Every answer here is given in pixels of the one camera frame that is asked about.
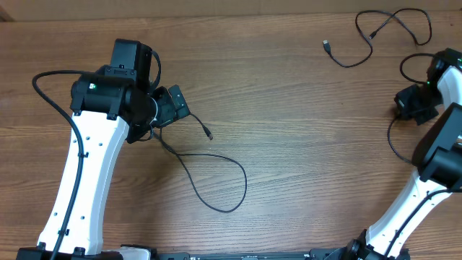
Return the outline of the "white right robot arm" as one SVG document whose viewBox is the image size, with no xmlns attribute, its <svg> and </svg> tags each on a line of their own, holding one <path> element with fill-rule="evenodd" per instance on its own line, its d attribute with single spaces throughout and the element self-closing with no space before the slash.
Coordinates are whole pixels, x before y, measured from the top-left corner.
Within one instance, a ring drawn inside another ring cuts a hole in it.
<svg viewBox="0 0 462 260">
<path fill-rule="evenodd" d="M 328 259 L 409 259 L 407 238 L 439 203 L 461 192 L 461 52 L 447 48 L 429 57 L 427 80 L 414 80 L 394 98 L 399 119 L 435 120 L 409 161 L 410 178 L 376 223 Z"/>
</svg>

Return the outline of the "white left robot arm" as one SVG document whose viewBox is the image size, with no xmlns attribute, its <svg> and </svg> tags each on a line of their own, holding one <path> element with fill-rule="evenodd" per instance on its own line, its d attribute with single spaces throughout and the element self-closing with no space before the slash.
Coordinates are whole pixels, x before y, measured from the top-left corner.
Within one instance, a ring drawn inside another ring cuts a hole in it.
<svg viewBox="0 0 462 260">
<path fill-rule="evenodd" d="M 72 114 L 65 116 L 71 139 L 53 210 L 37 245 L 20 248 L 17 259 L 157 259 L 146 246 L 103 250 L 103 219 L 122 145 L 191 113 L 179 86 L 150 79 L 158 58 L 139 41 L 117 39 L 108 65 L 79 73 Z"/>
</svg>

